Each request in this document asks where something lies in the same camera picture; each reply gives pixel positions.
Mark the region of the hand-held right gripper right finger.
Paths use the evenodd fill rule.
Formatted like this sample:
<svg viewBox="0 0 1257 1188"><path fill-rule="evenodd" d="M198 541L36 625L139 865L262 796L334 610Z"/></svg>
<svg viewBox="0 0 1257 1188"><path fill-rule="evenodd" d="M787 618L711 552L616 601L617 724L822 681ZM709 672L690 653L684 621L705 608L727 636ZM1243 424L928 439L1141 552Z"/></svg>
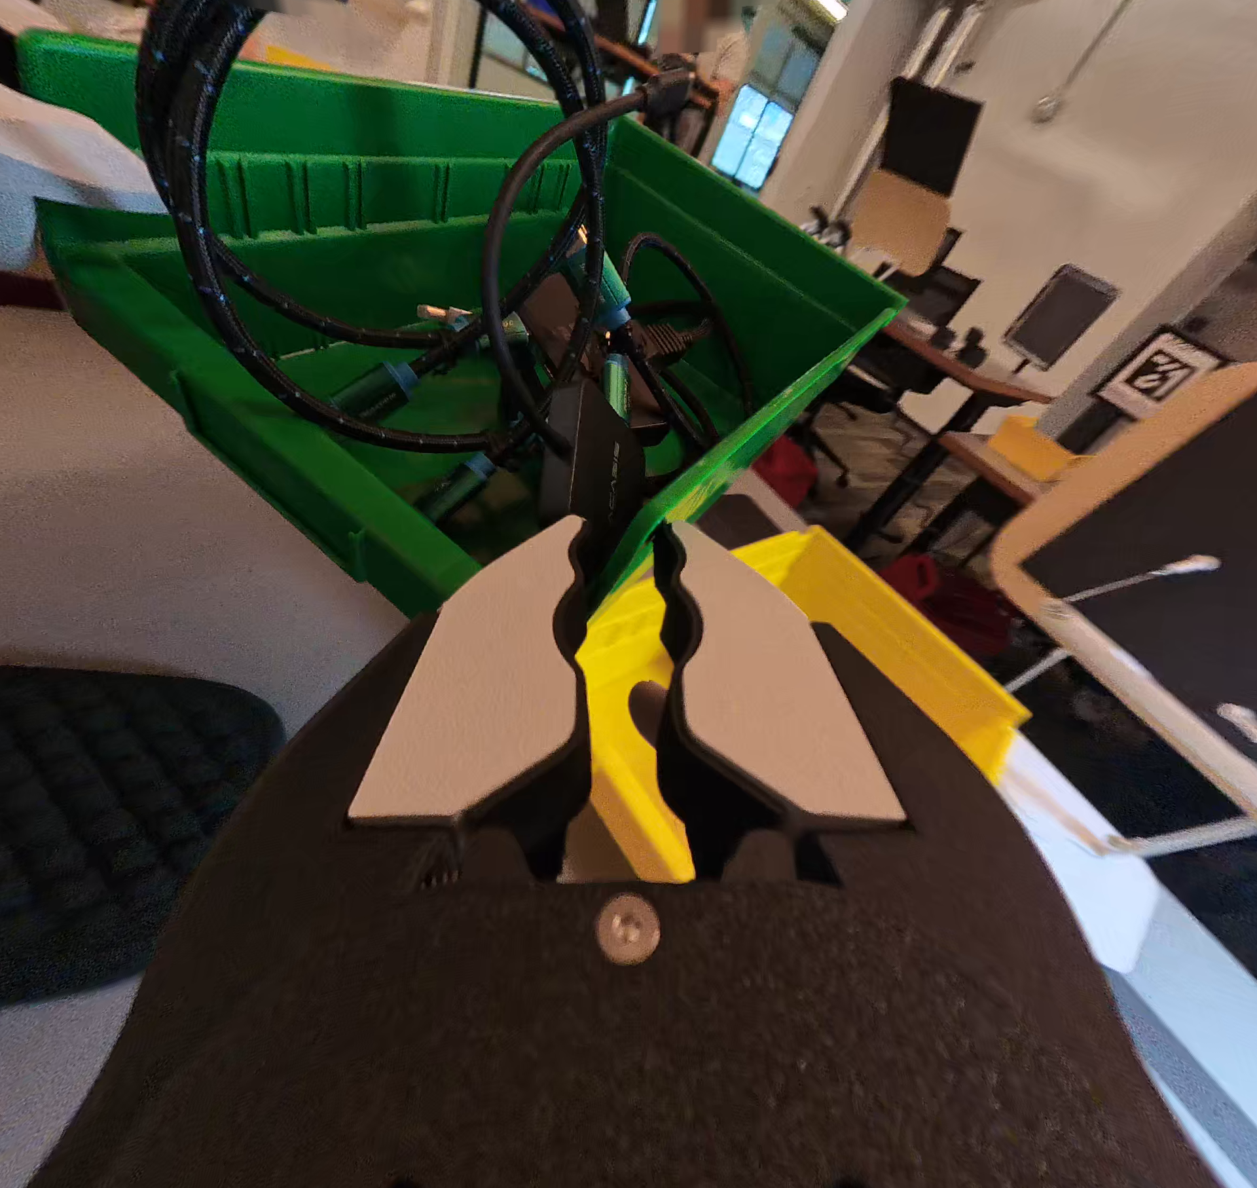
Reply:
<svg viewBox="0 0 1257 1188"><path fill-rule="evenodd" d="M906 809L807 616L690 523L651 541L671 672L655 778L696 880L833 882L822 841Z"/></svg>

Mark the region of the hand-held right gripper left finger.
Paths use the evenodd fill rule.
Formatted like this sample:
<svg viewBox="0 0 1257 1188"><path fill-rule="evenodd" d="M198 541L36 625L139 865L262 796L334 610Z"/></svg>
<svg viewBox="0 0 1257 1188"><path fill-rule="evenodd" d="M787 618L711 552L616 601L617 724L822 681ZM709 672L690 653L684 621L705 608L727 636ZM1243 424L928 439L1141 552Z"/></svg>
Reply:
<svg viewBox="0 0 1257 1188"><path fill-rule="evenodd" d="M563 515L444 599L347 804L355 828L502 832L556 880L591 787L580 545Z"/></svg>

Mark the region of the yellow plastic bin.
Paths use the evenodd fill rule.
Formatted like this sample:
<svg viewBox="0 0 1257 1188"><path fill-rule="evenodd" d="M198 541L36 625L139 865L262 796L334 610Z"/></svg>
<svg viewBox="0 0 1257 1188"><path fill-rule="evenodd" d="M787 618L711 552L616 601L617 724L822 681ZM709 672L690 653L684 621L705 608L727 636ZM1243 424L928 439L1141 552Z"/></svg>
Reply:
<svg viewBox="0 0 1257 1188"><path fill-rule="evenodd" d="M913 605L820 526L755 539L733 554L811 621L832 625L990 783L999 783L1029 713ZM588 619L576 660L588 694L589 806L634 878L683 882L694 875L684 832L658 793L655 750L629 714L629 692L638 681L664 686L670 679L671 662L658 636L662 612L651 569L642 564Z"/></svg>

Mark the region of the black adapter hub with cable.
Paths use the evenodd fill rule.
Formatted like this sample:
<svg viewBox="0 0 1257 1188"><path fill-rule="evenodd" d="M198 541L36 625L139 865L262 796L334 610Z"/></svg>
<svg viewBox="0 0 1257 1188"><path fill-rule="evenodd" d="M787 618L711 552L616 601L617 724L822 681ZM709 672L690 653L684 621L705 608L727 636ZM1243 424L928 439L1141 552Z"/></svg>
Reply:
<svg viewBox="0 0 1257 1188"><path fill-rule="evenodd" d="M673 374L694 340L711 335L720 342L740 390L744 416L755 411L751 377L731 325L683 253L658 234L640 232L625 243L619 267L604 258L601 167L586 141L630 111L643 111L649 120L670 117L684 104L692 81L692 68L673 61L632 92L565 115L517 158L489 210L480 256L480 314L504 389L519 403L524 433L537 437L545 450L539 483L543 523L578 515L604 536L619 536L651 495L642 443L629 422L630 370L645 385L664 426L681 437L688 457L703 456L720 441L699 398ZM576 148L582 195L571 204L573 245L558 245L556 260L541 262L541 275L552 267L565 269L576 299L576 321L550 390L535 400L500 327L500 245L519 193L565 143ZM668 260L694 297L632 301L625 281L642 251Z"/></svg>

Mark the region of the green plastic bin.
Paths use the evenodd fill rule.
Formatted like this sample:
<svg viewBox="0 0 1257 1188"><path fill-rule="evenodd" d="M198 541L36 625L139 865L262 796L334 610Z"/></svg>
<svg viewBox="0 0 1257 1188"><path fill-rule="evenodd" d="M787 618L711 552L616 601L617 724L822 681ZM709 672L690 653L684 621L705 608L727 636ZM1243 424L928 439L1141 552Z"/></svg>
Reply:
<svg viewBox="0 0 1257 1188"><path fill-rule="evenodd" d="M213 113L213 230L251 273L364 327L416 321L416 303L480 305L483 219L554 104L237 63ZM608 591L649 554L660 519L696 519L902 307L891 288L735 189L632 119L608 132L604 232L614 262L640 232L671 243L731 325L761 409L705 340L677 366L722 435L655 495L604 569ZM42 202L44 253L74 320L180 411L219 461L323 554L401 614L435 608L480 564L537 530L522 491L450 532L416 502L459 454L409 454L325 433L236 362L206 320L163 206Z"/></svg>

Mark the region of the red bag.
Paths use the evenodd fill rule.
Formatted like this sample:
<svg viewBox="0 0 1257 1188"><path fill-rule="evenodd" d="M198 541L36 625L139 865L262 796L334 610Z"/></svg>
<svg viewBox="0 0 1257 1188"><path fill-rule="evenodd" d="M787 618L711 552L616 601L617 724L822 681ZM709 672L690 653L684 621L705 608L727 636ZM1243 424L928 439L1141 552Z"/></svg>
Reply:
<svg viewBox="0 0 1257 1188"><path fill-rule="evenodd" d="M819 474L813 457L787 435L772 441L751 469L791 508L805 502Z"/></svg>
<svg viewBox="0 0 1257 1188"><path fill-rule="evenodd" d="M906 551L876 575L969 657L988 660L1010 644L1012 606L964 569Z"/></svg>

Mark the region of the small yellow bin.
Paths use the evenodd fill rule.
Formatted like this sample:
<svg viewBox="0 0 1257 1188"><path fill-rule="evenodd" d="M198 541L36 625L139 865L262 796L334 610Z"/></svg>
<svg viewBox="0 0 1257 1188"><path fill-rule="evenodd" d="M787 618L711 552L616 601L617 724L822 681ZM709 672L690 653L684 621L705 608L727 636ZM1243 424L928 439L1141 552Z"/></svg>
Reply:
<svg viewBox="0 0 1257 1188"><path fill-rule="evenodd" d="M1042 433L1025 415L1007 415L988 437L988 450L1018 472L1042 483L1062 478L1087 456L1074 454Z"/></svg>

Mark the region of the black mesh cushion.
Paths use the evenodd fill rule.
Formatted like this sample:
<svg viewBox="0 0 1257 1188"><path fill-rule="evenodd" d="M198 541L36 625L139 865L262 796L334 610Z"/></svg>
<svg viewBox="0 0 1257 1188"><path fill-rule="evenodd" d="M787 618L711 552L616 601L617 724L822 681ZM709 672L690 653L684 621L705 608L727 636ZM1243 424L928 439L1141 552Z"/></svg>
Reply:
<svg viewBox="0 0 1257 1188"><path fill-rule="evenodd" d="M1 1007L137 975L282 746L221 681L1 666Z"/></svg>

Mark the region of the brown desk black legs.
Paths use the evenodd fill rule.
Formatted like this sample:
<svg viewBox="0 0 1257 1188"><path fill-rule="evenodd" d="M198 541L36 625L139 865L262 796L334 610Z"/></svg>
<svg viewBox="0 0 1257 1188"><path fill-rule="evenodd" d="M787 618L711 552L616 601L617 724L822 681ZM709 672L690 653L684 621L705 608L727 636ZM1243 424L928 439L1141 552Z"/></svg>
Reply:
<svg viewBox="0 0 1257 1188"><path fill-rule="evenodd" d="M1020 403L1051 403L1053 394L1040 383L1025 379L1021 374L997 366L969 366L932 346L925 336L912 331L900 318L887 321L876 333L878 338L895 342L908 353L913 353L923 364L953 379L967 390L967 398L951 413L941 428L930 435L915 456L912 456L900 472L869 504L843 537L848 551L861 547L880 534L899 513L899 510L927 483L936 472L947 452L941 446L941 435L964 435L973 429L979 418L990 407L1012 407Z"/></svg>

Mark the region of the wood-rimmed black board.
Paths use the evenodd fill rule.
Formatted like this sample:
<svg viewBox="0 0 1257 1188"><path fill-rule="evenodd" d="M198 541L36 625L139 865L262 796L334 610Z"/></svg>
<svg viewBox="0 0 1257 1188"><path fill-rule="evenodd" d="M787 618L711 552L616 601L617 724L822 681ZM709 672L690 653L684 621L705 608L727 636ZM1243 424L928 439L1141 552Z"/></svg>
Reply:
<svg viewBox="0 0 1257 1188"><path fill-rule="evenodd" d="M1254 364L1172 394L1001 528L1014 606L1254 817Z"/></svg>

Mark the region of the dark tablet screen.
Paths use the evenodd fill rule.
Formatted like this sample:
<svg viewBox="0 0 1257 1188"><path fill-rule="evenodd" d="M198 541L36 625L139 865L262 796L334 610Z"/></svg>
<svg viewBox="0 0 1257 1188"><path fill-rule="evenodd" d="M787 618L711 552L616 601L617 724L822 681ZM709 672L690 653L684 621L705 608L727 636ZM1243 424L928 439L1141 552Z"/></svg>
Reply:
<svg viewBox="0 0 1257 1188"><path fill-rule="evenodd" d="M1001 344L1036 370L1048 370L1103 316L1120 290L1075 264L1061 264L1012 318Z"/></svg>

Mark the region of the tan rounded board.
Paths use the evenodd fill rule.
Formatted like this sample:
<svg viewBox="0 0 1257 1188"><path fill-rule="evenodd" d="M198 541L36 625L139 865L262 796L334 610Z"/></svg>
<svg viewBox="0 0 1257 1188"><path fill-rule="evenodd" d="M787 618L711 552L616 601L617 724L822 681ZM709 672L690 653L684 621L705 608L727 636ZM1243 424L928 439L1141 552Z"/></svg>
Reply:
<svg viewBox="0 0 1257 1188"><path fill-rule="evenodd" d="M949 212L951 202L943 193L874 169L852 204L845 254L867 273L889 267L919 277L934 264Z"/></svg>

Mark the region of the black wall panel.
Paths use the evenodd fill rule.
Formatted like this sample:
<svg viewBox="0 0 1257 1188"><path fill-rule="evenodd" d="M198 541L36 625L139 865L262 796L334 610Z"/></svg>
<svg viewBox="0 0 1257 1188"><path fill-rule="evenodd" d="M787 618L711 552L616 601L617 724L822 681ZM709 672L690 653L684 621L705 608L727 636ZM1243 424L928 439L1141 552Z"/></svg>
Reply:
<svg viewBox="0 0 1257 1188"><path fill-rule="evenodd" d="M981 113L979 100L895 76L878 169L949 199Z"/></svg>

